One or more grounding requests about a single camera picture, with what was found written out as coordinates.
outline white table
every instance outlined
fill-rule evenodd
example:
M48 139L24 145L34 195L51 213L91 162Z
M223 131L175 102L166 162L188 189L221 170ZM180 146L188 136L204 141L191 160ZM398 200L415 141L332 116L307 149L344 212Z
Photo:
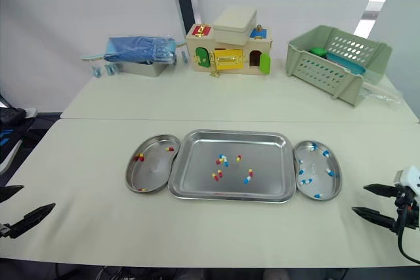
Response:
M145 139L194 129L280 132L293 145L327 144L343 172L341 193L317 202L300 193L282 205L193 201L167 189L139 195L124 183L132 152ZM62 119L16 172L25 188L2 203L4 222L36 207L53 211L18 239L0 239L1 256L120 266L338 268L407 266L396 236L354 214L371 207L396 217L394 201L363 185L392 184L395 172L420 165L420 126L383 123L261 123ZM404 248L419 257L420 233Z
M393 88L386 77L381 84ZM224 74L216 79L179 62L157 78L130 73L93 77L61 118L418 122L405 102L388 106L365 99L354 108L333 100L328 93L287 77L281 60L272 61L269 76Z

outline kidney-shaped metal dish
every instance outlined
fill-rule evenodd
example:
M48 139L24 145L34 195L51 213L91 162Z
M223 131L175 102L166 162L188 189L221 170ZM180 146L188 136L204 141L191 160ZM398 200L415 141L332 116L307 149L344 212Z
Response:
M178 138L171 134L143 142L131 156L125 172L128 188L136 193L150 193L165 187L179 146Z
M326 201L341 190L342 174L334 153L313 140L299 142L294 149L297 188L309 198Z
M221 155L228 166L217 164ZM179 198L283 203L296 190L293 149L277 133L195 130L182 141L168 186Z

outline blue plastic bag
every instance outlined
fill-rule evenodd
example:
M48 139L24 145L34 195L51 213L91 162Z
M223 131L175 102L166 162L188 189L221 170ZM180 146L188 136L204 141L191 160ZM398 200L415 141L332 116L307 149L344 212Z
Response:
M170 37L111 37L104 59L108 62L173 64L176 60L175 49L175 40Z

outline green door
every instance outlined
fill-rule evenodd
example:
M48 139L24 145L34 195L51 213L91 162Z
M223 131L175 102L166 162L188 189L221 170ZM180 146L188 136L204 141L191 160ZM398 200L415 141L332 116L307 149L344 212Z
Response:
M260 71L268 75L270 73L270 55L267 53L260 55Z
M206 68L210 67L210 58L209 58L209 52L207 52L207 49L204 49L203 47L197 47L195 58L199 66L206 67Z

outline light green plastic basket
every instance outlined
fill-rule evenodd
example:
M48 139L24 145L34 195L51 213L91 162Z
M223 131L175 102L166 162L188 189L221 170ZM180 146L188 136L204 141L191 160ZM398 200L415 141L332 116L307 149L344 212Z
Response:
M363 75L354 75L346 68L309 53L314 47L363 66ZM287 49L286 72L295 75L353 106L362 99L360 88L364 80L376 84L384 75L392 49L330 26L317 28L296 37Z

